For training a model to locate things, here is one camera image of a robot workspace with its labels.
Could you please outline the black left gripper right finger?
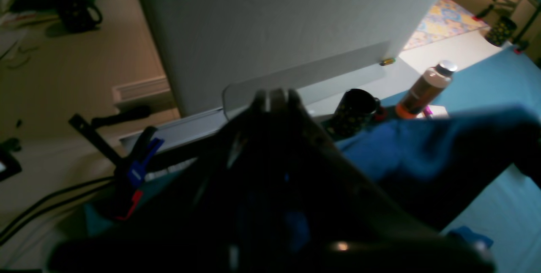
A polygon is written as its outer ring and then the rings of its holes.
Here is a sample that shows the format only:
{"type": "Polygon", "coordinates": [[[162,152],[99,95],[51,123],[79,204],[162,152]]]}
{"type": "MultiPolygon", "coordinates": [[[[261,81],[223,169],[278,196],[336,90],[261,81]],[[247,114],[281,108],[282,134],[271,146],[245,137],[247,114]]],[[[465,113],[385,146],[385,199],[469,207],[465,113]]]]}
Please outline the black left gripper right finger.
{"type": "Polygon", "coordinates": [[[443,237],[400,209],[355,168],[294,90],[269,92],[272,149],[292,162],[311,240],[296,273],[492,273],[484,248],[443,237]]]}

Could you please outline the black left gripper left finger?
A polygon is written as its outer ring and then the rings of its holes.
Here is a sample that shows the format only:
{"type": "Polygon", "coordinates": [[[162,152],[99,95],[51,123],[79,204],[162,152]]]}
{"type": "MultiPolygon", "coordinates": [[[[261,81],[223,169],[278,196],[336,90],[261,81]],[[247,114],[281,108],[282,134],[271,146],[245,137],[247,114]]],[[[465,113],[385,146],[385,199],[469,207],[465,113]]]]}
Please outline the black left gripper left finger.
{"type": "Polygon", "coordinates": [[[265,112],[267,93],[257,92],[252,104],[215,135],[149,159],[145,171],[192,159],[179,172],[136,181],[128,176],[135,159],[116,169],[110,196],[85,207],[90,236],[60,244],[48,269],[53,273],[195,272],[219,264],[230,240],[226,231],[238,207],[240,173],[231,170],[235,148],[244,133],[265,112]]]}

